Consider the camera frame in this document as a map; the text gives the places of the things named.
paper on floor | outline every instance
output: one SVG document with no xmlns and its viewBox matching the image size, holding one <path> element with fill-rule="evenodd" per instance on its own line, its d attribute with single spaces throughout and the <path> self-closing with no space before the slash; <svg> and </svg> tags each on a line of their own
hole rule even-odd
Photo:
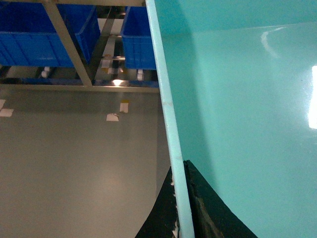
<svg viewBox="0 0 317 238">
<path fill-rule="evenodd" d="M 120 104 L 120 112 L 128 113 L 129 111 L 129 100 L 122 100 Z"/>
<path fill-rule="evenodd" d="M 109 113 L 107 115 L 107 121 L 119 121 L 119 116 L 116 113 Z"/>
<path fill-rule="evenodd" d="M 5 100 L 4 99 L 0 99 L 0 110 L 3 108 L 4 103 L 5 103 Z"/>
<path fill-rule="evenodd" d="M 13 109 L 1 109 L 0 117 L 9 118 L 12 116 L 12 113 L 13 113 Z"/>
</svg>

gray floor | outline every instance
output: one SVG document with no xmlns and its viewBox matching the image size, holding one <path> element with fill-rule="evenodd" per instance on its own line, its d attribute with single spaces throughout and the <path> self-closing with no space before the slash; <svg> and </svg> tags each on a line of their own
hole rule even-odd
<svg viewBox="0 0 317 238">
<path fill-rule="evenodd" d="M 0 237 L 132 238 L 169 168 L 158 94 L 0 91 Z M 119 122 L 106 121 L 130 100 Z"/>
</svg>

teal panel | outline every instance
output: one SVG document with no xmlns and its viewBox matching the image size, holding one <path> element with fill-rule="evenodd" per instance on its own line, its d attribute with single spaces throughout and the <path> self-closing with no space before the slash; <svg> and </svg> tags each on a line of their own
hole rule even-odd
<svg viewBox="0 0 317 238">
<path fill-rule="evenodd" d="M 169 157 L 173 172 L 180 233 L 182 234 L 183 238 L 194 238 L 195 234 L 188 197 L 183 157 L 180 148 L 175 110 L 169 84 L 161 33 L 159 30 L 156 6 L 154 0 L 146 0 L 146 4 L 150 22 L 151 37 L 153 40 L 153 49 L 155 52 L 155 61 L 159 76 L 158 82 L 166 127 Z"/>
<path fill-rule="evenodd" d="M 316 237 L 316 1 L 155 3 L 183 159 L 259 237 Z"/>
</svg>

metal shelf frame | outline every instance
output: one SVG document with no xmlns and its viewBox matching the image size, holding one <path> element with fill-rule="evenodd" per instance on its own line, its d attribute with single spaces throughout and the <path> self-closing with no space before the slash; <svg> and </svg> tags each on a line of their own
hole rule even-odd
<svg viewBox="0 0 317 238">
<path fill-rule="evenodd" d="M 61 42 L 63 43 L 75 69 L 81 80 L 81 85 L 34 85 L 34 84 L 21 84 L 19 78 L 7 78 L 5 73 L 8 71 L 7 67 L 0 68 L 0 88 L 9 89 L 31 89 L 31 90 L 68 90 L 68 91 L 110 91 L 110 92 L 147 92 L 158 93 L 157 87 L 151 87 L 151 84 L 144 83 L 140 86 L 139 83 L 133 81 L 125 82 L 124 86 L 115 86 L 111 82 L 105 82 L 102 85 L 96 86 L 93 84 L 96 72 L 98 70 L 101 59 L 103 58 L 102 52 L 105 48 L 110 35 L 111 28 L 114 20 L 118 15 L 117 8 L 111 7 L 106 17 L 106 23 L 101 32 L 101 36 L 97 42 L 95 51 L 93 52 L 92 59 L 88 65 L 83 53 L 78 45 L 78 42 L 72 40 L 56 4 L 87 4 L 87 5 L 102 5 L 102 6 L 145 6 L 144 0 L 6 0 L 10 2 L 37 2 L 41 3 L 45 8 L 52 25 L 54 26 Z M 123 57 L 113 60 L 124 60 Z"/>
</svg>

blue crate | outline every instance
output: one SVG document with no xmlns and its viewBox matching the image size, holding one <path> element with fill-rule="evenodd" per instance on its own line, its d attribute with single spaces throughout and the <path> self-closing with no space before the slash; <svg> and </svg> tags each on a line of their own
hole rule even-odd
<svg viewBox="0 0 317 238">
<path fill-rule="evenodd" d="M 100 31 L 95 6 L 59 5 L 87 62 Z M 43 6 L 39 3 L 0 2 L 0 64 L 73 67 Z"/>
<path fill-rule="evenodd" d="M 121 35 L 127 68 L 156 69 L 146 7 L 128 7 Z"/>
</svg>

